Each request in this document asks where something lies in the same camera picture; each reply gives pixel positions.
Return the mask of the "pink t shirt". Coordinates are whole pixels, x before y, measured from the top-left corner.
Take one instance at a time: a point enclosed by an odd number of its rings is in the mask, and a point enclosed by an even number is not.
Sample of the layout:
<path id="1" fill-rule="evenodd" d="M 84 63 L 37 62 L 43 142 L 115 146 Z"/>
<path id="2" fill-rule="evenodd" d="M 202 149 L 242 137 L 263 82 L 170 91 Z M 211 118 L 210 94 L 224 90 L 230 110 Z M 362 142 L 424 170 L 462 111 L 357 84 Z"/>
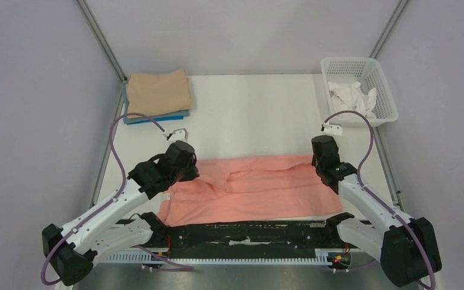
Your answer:
<path id="1" fill-rule="evenodd" d="M 168 226 L 265 221 L 339 213 L 339 196 L 324 185 L 310 155 L 199 160 L 199 177 L 164 194 L 158 217 Z"/>

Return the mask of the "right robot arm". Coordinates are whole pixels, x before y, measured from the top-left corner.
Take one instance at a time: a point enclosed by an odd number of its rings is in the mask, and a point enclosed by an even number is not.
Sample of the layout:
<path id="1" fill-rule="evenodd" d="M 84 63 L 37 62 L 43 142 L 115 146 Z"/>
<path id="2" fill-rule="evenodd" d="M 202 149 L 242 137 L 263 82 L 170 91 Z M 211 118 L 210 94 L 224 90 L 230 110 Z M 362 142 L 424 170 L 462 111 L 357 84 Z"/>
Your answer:
<path id="1" fill-rule="evenodd" d="M 387 278 L 397 287 L 437 273 L 442 259 L 432 223 L 389 206 L 362 185 L 357 168 L 342 162 L 334 137 L 320 135 L 311 140 L 312 165 L 324 185 L 349 201 L 368 220 L 362 223 L 350 213 L 327 219 L 325 240 L 333 247 L 352 244 L 380 263 Z"/>

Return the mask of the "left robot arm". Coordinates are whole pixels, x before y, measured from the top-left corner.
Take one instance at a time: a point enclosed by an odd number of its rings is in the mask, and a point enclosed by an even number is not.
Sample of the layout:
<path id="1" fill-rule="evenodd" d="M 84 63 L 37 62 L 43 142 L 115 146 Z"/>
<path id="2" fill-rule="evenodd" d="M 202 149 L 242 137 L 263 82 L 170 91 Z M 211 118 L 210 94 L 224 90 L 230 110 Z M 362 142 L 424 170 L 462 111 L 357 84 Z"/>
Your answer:
<path id="1" fill-rule="evenodd" d="M 141 214 L 122 226 L 116 223 L 177 182 L 197 178 L 196 162 L 195 150 L 189 143 L 174 141 L 164 153 L 124 173 L 119 188 L 81 216 L 61 227 L 54 224 L 45 227 L 42 230 L 45 256 L 40 271 L 42 283 L 49 286 L 61 282 L 71 286 L 115 253 L 146 243 L 160 246 L 166 232 L 155 214 Z"/>

